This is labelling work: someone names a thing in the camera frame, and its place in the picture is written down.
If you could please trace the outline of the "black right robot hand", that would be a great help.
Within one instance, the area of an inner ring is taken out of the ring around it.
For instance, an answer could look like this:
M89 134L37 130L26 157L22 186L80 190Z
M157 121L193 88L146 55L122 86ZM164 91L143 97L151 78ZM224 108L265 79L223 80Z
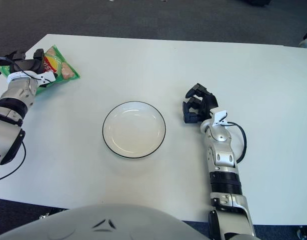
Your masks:
M217 108L216 97L197 83L185 95L187 102L182 103L183 120L185 124L202 123L211 118L211 109Z

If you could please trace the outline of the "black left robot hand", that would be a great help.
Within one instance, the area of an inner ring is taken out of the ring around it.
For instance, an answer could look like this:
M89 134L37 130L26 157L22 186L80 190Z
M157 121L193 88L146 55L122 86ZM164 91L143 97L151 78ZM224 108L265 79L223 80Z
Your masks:
M26 59L24 51L14 51L7 56L12 61L9 65L10 73L23 71L32 71L36 74L42 74L45 72L45 53L42 48L37 49L32 59Z

